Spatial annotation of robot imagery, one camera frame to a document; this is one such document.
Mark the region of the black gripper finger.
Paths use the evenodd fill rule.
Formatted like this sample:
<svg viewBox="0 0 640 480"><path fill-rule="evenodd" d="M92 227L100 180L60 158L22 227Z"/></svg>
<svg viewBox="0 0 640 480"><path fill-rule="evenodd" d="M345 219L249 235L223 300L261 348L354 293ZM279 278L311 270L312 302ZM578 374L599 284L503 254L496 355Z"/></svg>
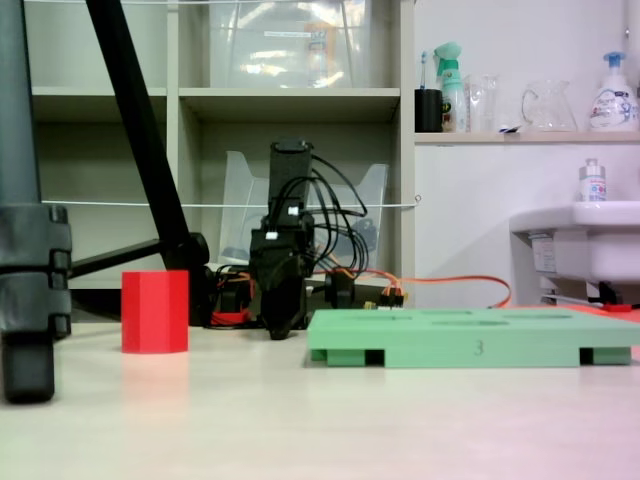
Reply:
<svg viewBox="0 0 640 480"><path fill-rule="evenodd" d="M284 340L306 316L306 285L301 276L301 291L298 298L284 301L263 301L263 320L271 340Z"/></svg>
<svg viewBox="0 0 640 480"><path fill-rule="evenodd" d="M298 298L301 291L301 259L292 252L252 252L250 271L269 302Z"/></svg>

